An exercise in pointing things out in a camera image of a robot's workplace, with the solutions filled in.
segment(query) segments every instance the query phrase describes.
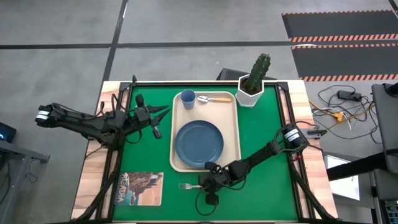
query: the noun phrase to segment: white pot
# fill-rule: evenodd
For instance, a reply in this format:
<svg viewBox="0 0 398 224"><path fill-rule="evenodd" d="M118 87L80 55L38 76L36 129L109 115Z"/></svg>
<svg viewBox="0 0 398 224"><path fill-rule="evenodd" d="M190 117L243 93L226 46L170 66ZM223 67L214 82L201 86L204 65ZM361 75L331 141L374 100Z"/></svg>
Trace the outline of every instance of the white pot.
<svg viewBox="0 0 398 224"><path fill-rule="evenodd" d="M242 83L242 80L244 80L248 76L249 76L249 74L239 78L238 91L236 92L235 97L238 100L239 105L241 105L243 107L252 108L254 105L256 105L257 100L260 98L260 96L264 92L264 84L261 85L261 91L259 93L256 93L254 95L247 94L241 90L241 83Z"/></svg>

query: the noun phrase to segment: book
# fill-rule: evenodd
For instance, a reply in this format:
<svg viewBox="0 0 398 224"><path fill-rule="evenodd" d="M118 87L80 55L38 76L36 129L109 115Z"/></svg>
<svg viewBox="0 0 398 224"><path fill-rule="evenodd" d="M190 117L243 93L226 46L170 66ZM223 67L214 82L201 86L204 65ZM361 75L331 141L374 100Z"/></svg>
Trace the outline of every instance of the book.
<svg viewBox="0 0 398 224"><path fill-rule="evenodd" d="M163 172L121 173L115 205L159 206L162 203L163 176Z"/></svg>

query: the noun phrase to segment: blue plate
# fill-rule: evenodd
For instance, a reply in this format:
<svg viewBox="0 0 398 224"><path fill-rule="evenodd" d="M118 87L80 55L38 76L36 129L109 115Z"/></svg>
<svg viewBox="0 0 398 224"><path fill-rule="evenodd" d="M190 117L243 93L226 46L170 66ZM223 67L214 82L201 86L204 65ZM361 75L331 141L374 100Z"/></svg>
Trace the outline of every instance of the blue plate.
<svg viewBox="0 0 398 224"><path fill-rule="evenodd" d="M223 152L224 140L219 129L207 121L191 121L175 137L177 155L188 166L205 168Z"/></svg>

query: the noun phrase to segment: gray floor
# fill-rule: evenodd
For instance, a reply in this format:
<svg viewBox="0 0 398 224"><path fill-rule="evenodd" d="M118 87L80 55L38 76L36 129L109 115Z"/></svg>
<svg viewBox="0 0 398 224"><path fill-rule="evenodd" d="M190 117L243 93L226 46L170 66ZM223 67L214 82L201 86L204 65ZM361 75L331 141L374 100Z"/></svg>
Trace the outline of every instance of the gray floor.
<svg viewBox="0 0 398 224"><path fill-rule="evenodd" d="M0 45L110 43L120 6L121 0L0 0ZM388 0L130 0L119 42L287 40L283 12L368 9L391 6ZM18 129L16 144L51 155L47 165L33 166L39 181L26 183L14 223L70 218L87 141L63 129L40 128L34 118L39 105L52 102L94 112L108 52L0 50L0 120ZM261 52L272 57L270 77L298 79L289 47L218 47L118 49L110 80L130 80L132 74L140 80L214 80L223 67L250 71ZM368 94L372 83L349 84ZM320 104L317 91L332 84L308 83L309 98ZM368 121L352 133L344 124L335 130L355 136L371 128ZM381 150L370 138L335 140L327 134L322 147L355 156ZM369 221L362 208L338 204L338 211L345 220Z"/></svg>

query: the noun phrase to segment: fork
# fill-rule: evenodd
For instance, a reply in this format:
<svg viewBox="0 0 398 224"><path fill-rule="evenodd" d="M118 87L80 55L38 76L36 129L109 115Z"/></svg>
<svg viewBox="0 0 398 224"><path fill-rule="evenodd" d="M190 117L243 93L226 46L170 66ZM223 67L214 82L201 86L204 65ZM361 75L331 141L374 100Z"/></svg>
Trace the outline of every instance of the fork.
<svg viewBox="0 0 398 224"><path fill-rule="evenodd" d="M178 184L178 188L180 190L190 190L192 188L201 188L201 185L192 185L192 184Z"/></svg>

